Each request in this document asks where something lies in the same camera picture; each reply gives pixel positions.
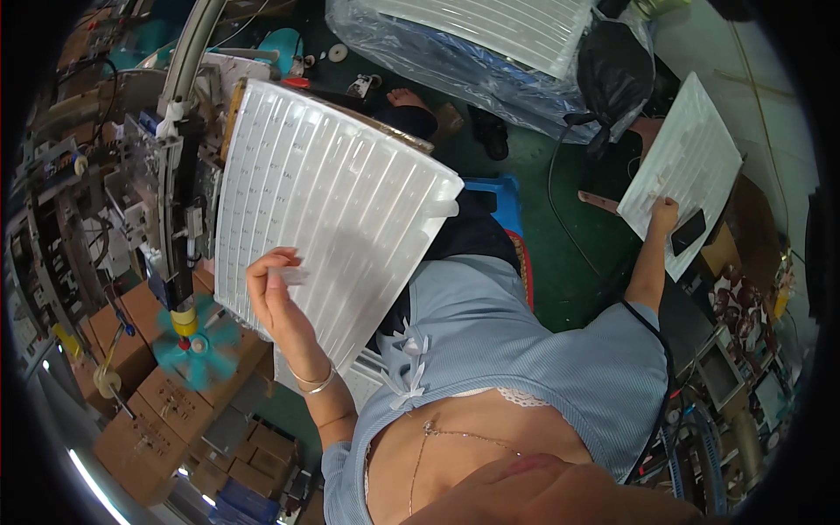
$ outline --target black plastic bag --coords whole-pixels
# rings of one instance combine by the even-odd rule
[[[564,120],[569,126],[598,121],[601,131],[586,151],[599,160],[609,146],[612,126],[650,98],[654,61],[627,25],[602,20],[580,41],[577,81],[589,113]]]

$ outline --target bare foot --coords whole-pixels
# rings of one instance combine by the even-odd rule
[[[426,104],[420,100],[420,97],[415,95],[410,89],[395,89],[386,96],[388,97],[388,102],[390,102],[395,108],[399,108],[400,106],[417,106],[418,108],[423,108],[431,113],[429,108],[426,107]]]

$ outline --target blue stool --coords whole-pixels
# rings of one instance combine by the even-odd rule
[[[491,213],[504,229],[523,237],[519,203],[519,180],[512,173],[500,173],[495,179],[472,179],[464,177],[464,189],[471,192],[496,194],[496,211]]]

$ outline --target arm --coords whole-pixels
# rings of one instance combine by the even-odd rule
[[[300,265],[293,248],[275,248],[248,268],[248,293],[254,313],[277,343],[298,378],[302,391],[311,391],[330,375],[331,363],[315,338],[312,324],[291,300],[279,270]],[[318,426],[326,450],[338,441],[351,441],[356,424],[355,404],[341,376],[323,390],[305,395],[309,414]]]
[[[679,209],[680,205],[671,198],[657,199],[630,286],[624,292],[627,302],[640,302],[657,315],[665,286],[665,238],[677,223]]]

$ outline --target hand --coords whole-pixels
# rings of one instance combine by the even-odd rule
[[[274,248],[245,272],[254,314],[281,350],[317,344],[312,324],[289,297],[280,272],[269,271],[270,268],[300,265],[296,252],[295,248]]]
[[[650,210],[650,226],[648,234],[665,236],[677,225],[677,214],[680,205],[671,197],[657,197],[654,207]]]

